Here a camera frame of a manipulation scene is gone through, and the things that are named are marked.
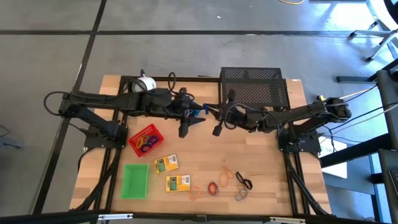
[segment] concrete floor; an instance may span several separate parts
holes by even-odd
[[[0,29],[91,29],[99,4],[99,0],[2,0]],[[277,0],[113,0],[105,8],[100,29],[354,30],[367,29],[372,21],[363,2],[305,1],[291,6]],[[60,122],[44,110],[43,97],[50,91],[71,89],[87,40],[86,36],[0,36],[0,124],[25,145],[23,149],[0,149],[0,216],[29,212]],[[153,76],[173,71],[181,77],[217,77],[222,66],[278,67],[284,78],[302,79],[311,102],[316,95],[342,96],[370,87],[337,84],[334,77],[371,75],[392,61],[388,49],[371,63],[363,61],[380,41],[362,37],[347,41],[344,37],[100,36],[81,89],[98,92],[103,75],[137,75],[141,68]],[[59,97],[54,96],[49,105],[56,109],[58,102]],[[351,101],[350,108],[356,116],[380,104],[373,90],[362,100]],[[339,134],[358,141],[373,138],[387,131],[383,119],[380,116]],[[82,145],[81,133],[70,128],[44,212],[68,209]],[[333,206],[340,216],[341,208]],[[371,215],[365,212],[361,217]]]

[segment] yellow label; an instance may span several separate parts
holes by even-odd
[[[166,177],[166,191],[167,192],[189,191],[190,182],[191,182],[191,177],[189,175]]]
[[[178,169],[177,156],[174,154],[155,160],[155,169],[157,174]]]

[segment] green basket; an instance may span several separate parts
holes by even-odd
[[[148,164],[128,164],[124,167],[123,199],[144,199],[147,196]]]

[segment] wooden table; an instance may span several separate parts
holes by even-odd
[[[101,94],[115,95],[118,92],[120,76],[105,75],[100,89]],[[286,80],[292,108],[306,105],[300,80]],[[158,87],[166,87],[166,82],[157,82]],[[175,89],[186,87],[202,103],[218,102],[217,83],[178,82]],[[111,120],[113,111],[95,110],[104,119]],[[283,155],[275,139],[275,131],[270,134],[251,133],[243,129],[223,129],[220,137],[212,135],[218,123],[214,117],[206,116],[206,121],[189,128],[188,135],[178,137],[180,123],[173,119],[146,118],[144,116],[127,119],[129,137],[150,124],[155,124],[165,141],[155,150],[138,158],[129,144],[122,150],[116,186],[112,201],[112,211],[153,212],[153,213],[205,213],[223,215],[292,215],[289,189]],[[156,174],[154,161],[176,154],[179,168],[164,174]],[[301,153],[305,184],[314,198],[327,212],[330,212],[326,187],[318,159],[309,153]],[[76,180],[70,208],[79,206],[98,182],[104,149],[94,149],[82,160]],[[121,198],[124,166],[126,164],[149,164],[147,197],[145,200]],[[229,185],[220,188],[217,196],[207,192],[207,186],[214,181],[219,184],[219,176],[227,166],[233,172],[239,171],[253,182],[253,189],[244,200],[234,199],[238,181],[230,180]],[[166,176],[191,175],[191,185],[200,188],[200,197],[190,201],[188,192],[166,192]],[[299,212],[302,210],[299,189],[295,188]],[[104,208],[108,186],[103,191],[100,208]]]

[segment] black mesh box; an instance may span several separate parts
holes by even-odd
[[[265,106],[288,106],[282,73],[279,68],[221,68],[222,97],[235,90],[236,103],[259,109]]]

